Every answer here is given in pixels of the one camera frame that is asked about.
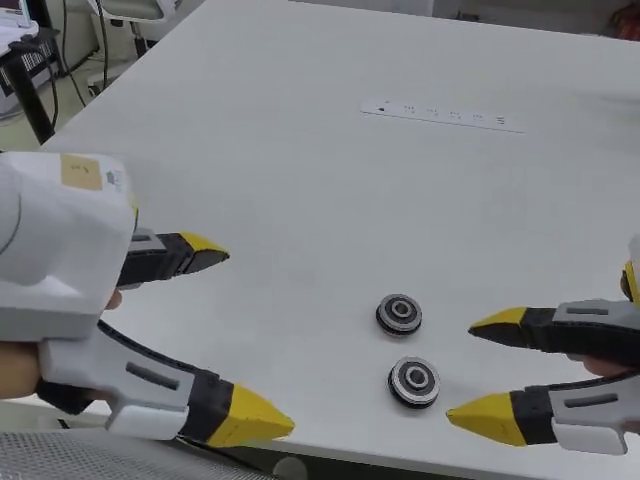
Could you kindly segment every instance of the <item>human hand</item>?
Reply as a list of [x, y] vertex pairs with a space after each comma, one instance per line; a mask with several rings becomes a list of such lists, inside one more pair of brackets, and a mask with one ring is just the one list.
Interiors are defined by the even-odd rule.
[[[122, 294], [117, 290], [105, 307], [118, 308]], [[38, 346], [33, 343], [0, 342], [0, 399], [32, 395], [40, 380]]]
[[582, 363], [584, 364], [584, 368], [594, 375], [599, 375], [601, 377], [613, 377], [629, 371], [628, 367], [592, 357], [584, 358]]

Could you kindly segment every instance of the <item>beige sticker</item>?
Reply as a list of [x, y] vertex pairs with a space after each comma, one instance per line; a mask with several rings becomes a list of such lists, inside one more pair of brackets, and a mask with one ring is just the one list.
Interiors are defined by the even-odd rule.
[[76, 155], [60, 155], [62, 184], [84, 190], [102, 190], [100, 162]]

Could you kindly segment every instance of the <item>power strip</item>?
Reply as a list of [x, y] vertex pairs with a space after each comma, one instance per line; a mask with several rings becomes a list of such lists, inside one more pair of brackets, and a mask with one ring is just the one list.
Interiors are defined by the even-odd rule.
[[487, 130], [501, 130], [511, 133], [524, 133], [524, 130], [511, 119], [502, 115], [488, 115], [483, 113], [461, 112], [441, 107], [419, 107], [407, 102], [393, 102], [391, 100], [366, 100], [360, 105], [362, 113], [382, 115], [385, 117], [408, 118], [423, 122], [460, 125], [463, 127], [484, 128]]

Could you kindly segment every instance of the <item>black cable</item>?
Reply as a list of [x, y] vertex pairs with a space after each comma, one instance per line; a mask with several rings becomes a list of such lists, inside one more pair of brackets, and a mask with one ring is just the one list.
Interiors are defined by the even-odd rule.
[[76, 83], [76, 79], [73, 78], [73, 74], [71, 73], [71, 69], [69, 68], [69, 64], [67, 63], [67, 24], [69, 22], [69, 11], [67, 9], [67, 0], [62, 0], [62, 52], [61, 52], [61, 60], [62, 66], [65, 69], [65, 73], [69, 75], [71, 78], [71, 83], [73, 83], [73, 88], [76, 90], [76, 94], [80, 99], [80, 103], [83, 107], [86, 107], [87, 104], [82, 98], [82, 94], [80, 93], [80, 88], [78, 88], [78, 84]]
[[218, 455], [219, 457], [222, 457], [222, 458], [226, 458], [227, 460], [235, 463], [236, 465], [239, 465], [241, 467], [247, 468], [247, 469], [252, 470], [254, 472], [270, 473], [270, 472], [266, 472], [262, 468], [254, 465], [254, 464], [252, 464], [250, 462], [247, 462], [246, 460], [243, 460], [241, 458], [236, 457], [235, 455], [232, 455], [230, 453], [225, 452], [223, 449], [213, 448], [213, 447], [210, 447], [209, 445], [206, 445], [206, 444], [200, 443], [200, 442], [195, 442], [195, 441], [190, 440], [190, 439], [188, 439], [186, 437], [183, 437], [183, 436], [178, 436], [177, 438], [181, 443], [185, 443], [185, 444], [189, 445], [190, 447], [197, 448], [199, 450], [202, 450], [202, 451], [208, 452], [208, 453], [212, 453], [214, 455]]
[[104, 45], [104, 69], [102, 71], [102, 91], [107, 89], [109, 80], [109, 41], [107, 39], [107, 25], [104, 21], [104, 10], [102, 9], [102, 0], [96, 0], [98, 6], [98, 18], [100, 19], [100, 30], [102, 31], [102, 43]]
[[51, 126], [55, 130], [56, 123], [58, 123], [58, 114], [60, 113], [60, 105], [58, 100], [58, 88], [56, 86], [56, 77], [53, 74], [53, 68], [51, 68], [51, 63], [49, 62], [49, 58], [44, 54], [44, 52], [40, 49], [40, 47], [33, 43], [22, 42], [13, 42], [9, 44], [9, 48], [12, 50], [18, 50], [26, 53], [35, 53], [36, 55], [40, 55], [44, 60], [44, 64], [49, 70], [49, 76], [51, 78], [51, 93], [53, 94], [53, 117], [51, 118]]

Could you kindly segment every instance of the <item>white table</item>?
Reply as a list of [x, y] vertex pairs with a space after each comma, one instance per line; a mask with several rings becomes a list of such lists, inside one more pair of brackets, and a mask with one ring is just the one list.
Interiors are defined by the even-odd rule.
[[[516, 449], [444, 413], [588, 376], [466, 328], [508, 306], [621, 297], [640, 231], [638, 78], [640, 47], [621, 41], [209, 0], [46, 148], [126, 159], [144, 225], [230, 249], [106, 320], [272, 399], [297, 422], [274, 448], [479, 479], [635, 479], [635, 438], [626, 457]], [[376, 97], [503, 113], [526, 133], [359, 112]], [[395, 292], [424, 310], [404, 341], [373, 316]], [[442, 379], [417, 415], [386, 386], [414, 354]]]

